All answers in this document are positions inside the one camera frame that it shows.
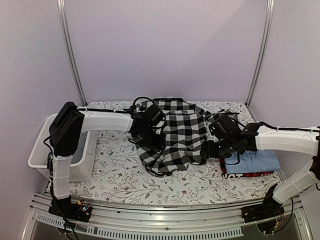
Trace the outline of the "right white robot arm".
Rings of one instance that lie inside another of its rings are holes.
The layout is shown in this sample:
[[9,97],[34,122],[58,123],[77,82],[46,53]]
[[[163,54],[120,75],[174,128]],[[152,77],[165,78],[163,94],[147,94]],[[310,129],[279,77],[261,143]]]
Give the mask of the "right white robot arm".
[[217,141],[207,140],[201,145],[201,156],[210,158],[229,157],[245,151],[278,150],[303,153],[311,160],[285,181],[270,188],[265,202],[259,206],[262,218],[269,218],[278,210],[278,204],[307,190],[320,182],[320,131],[318,127],[274,127],[265,122],[239,125],[237,122],[209,125],[209,132]]

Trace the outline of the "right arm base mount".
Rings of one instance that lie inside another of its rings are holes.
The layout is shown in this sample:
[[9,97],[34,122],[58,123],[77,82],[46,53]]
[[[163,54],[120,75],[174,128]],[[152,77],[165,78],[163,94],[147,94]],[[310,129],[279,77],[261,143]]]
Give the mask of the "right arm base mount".
[[258,230],[265,235],[276,232],[283,219],[284,213],[283,204],[278,203],[271,196],[266,197],[260,204],[245,206],[241,209],[241,217],[245,223],[273,218],[273,220],[265,221],[257,225]]

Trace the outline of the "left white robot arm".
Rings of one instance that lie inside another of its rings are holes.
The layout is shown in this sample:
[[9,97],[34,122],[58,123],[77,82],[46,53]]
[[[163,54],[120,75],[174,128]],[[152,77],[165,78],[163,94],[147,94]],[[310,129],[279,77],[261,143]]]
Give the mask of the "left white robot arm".
[[50,192],[57,200],[55,209],[63,216],[74,213],[74,205],[66,200],[70,197],[70,168],[72,156],[78,149],[82,133],[92,131],[128,132],[137,145],[162,150],[165,147],[165,114],[152,104],[144,111],[91,109],[66,102],[49,126],[49,136],[43,141],[51,152]]

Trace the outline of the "black white plaid shirt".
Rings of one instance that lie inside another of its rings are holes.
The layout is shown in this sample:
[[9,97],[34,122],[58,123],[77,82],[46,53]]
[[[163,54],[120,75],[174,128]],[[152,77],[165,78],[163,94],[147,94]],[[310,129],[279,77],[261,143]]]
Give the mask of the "black white plaid shirt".
[[145,170],[155,177],[166,177],[187,170],[191,164],[205,164],[201,145],[208,139],[214,113],[182,98],[138,97],[129,109],[143,112],[151,105],[165,114],[165,148],[157,150],[135,144]]

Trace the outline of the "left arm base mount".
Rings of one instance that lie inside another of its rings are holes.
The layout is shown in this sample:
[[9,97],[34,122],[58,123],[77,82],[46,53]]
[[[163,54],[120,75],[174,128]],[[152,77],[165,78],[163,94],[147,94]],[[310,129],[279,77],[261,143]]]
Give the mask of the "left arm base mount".
[[48,212],[52,215],[88,223],[91,218],[92,204],[79,200],[71,201],[71,198],[53,199]]

